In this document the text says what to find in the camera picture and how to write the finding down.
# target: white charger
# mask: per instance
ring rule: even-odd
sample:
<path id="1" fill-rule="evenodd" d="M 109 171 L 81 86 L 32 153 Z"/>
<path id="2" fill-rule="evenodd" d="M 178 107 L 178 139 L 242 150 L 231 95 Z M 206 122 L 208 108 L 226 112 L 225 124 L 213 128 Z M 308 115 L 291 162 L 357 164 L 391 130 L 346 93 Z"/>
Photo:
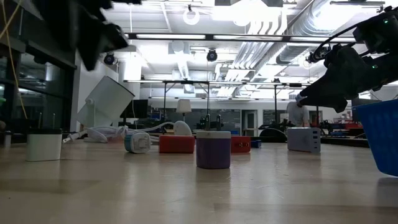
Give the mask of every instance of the white charger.
<path id="1" fill-rule="evenodd" d="M 124 148 L 131 153 L 146 153 L 150 150 L 150 136 L 148 133 L 129 134 L 124 137 Z"/>

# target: computer monitor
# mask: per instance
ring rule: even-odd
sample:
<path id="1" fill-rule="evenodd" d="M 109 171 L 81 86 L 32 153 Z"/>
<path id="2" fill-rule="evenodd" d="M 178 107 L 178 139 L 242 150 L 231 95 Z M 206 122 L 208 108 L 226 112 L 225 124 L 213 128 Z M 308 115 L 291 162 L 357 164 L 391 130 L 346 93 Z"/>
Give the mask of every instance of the computer monitor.
<path id="1" fill-rule="evenodd" d="M 121 118 L 147 118 L 148 100 L 132 100 L 120 115 Z"/>
<path id="2" fill-rule="evenodd" d="M 359 99 L 359 98 L 353 99 L 351 101 L 351 106 L 353 107 L 353 121 L 360 122 L 358 112 L 354 108 L 355 106 L 361 106 L 361 105 L 378 103 L 378 102 L 381 102 L 381 100 L 368 100 L 368 99 Z"/>

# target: man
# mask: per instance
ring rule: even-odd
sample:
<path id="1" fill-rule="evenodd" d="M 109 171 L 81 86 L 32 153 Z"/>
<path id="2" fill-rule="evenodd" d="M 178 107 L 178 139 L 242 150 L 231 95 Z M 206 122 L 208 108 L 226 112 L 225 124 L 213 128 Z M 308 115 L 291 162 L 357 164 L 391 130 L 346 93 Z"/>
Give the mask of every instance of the man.
<path id="1" fill-rule="evenodd" d="M 289 121 L 296 127 L 309 127 L 310 126 L 310 112 L 306 106 L 300 104 L 303 97 L 298 94 L 296 102 L 289 102 L 287 104 L 286 112 L 289 114 Z"/>

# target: blue basket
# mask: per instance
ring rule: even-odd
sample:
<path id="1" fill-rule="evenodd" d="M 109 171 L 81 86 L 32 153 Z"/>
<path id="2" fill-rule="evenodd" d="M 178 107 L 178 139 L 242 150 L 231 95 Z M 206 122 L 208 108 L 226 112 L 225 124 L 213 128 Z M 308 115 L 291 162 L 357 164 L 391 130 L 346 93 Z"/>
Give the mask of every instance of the blue basket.
<path id="1" fill-rule="evenodd" d="M 398 176 L 398 100 L 354 107 L 362 122 L 377 168 Z"/>

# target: yellow cable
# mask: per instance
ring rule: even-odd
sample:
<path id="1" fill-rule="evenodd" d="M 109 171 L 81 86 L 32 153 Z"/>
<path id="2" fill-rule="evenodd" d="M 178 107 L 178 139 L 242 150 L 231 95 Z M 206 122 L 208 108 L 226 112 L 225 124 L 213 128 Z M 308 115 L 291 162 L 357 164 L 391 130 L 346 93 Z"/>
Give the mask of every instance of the yellow cable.
<path id="1" fill-rule="evenodd" d="M 6 26 L 4 27 L 4 29 L 3 29 L 3 30 L 1 31 L 1 33 L 0 33 L 0 39 L 1 39 L 1 37 L 4 35 L 4 33 L 5 33 L 6 31 L 8 31 L 8 27 L 10 26 L 12 20 L 14 19 L 14 16 L 17 14 L 17 11 L 18 11 L 18 9 L 19 9 L 19 6 L 21 6 L 22 1 L 23 1 L 23 0 L 19 0 L 17 7 L 15 8 L 14 12 L 11 14 L 10 20 L 9 20 L 8 22 L 6 22 L 6 19 L 4 20 L 4 23 L 5 23 Z"/>
<path id="2" fill-rule="evenodd" d="M 21 101 L 22 110 L 24 111 L 25 119 L 27 119 L 27 115 L 26 115 L 26 110 L 25 110 L 24 102 L 23 102 L 23 100 L 22 100 L 21 93 L 19 92 L 18 78 L 17 78 L 17 73 L 16 73 L 16 71 L 15 71 L 14 59 L 13 59 L 13 57 L 12 57 L 12 50 L 11 50 L 11 44 L 10 44 L 10 36 L 9 36 L 9 33 L 8 33 L 8 25 L 11 23 L 11 21 L 12 21 L 14 15 L 15 15 L 16 12 L 18 11 L 19 5 L 20 5 L 20 3 L 21 3 L 22 1 L 23 1 L 23 0 L 20 0 L 20 1 L 19 1 L 18 5 L 17 5 L 17 7 L 16 7 L 16 9 L 15 9 L 15 11 L 12 13 L 12 16 L 10 17 L 10 20 L 9 20 L 8 22 L 6 22 L 6 20 L 7 20 L 7 16 L 6 16 L 6 7 L 5 7 L 5 2 L 3 1 L 3 4 L 2 4 L 2 14 L 3 14 L 3 19 L 4 19 L 4 24 L 6 25 L 4 29 L 5 29 L 5 31 L 6 31 L 6 36 L 7 36 L 7 43 L 8 43 L 9 53 L 10 53 L 12 72 L 13 72 L 13 74 L 14 74 L 15 84 L 16 84 L 16 87 L 17 87 L 19 100 Z M 1 39 L 1 37 L 3 36 L 3 34 L 4 34 L 4 31 L 1 32 L 1 34 L 0 34 L 0 39 Z"/>

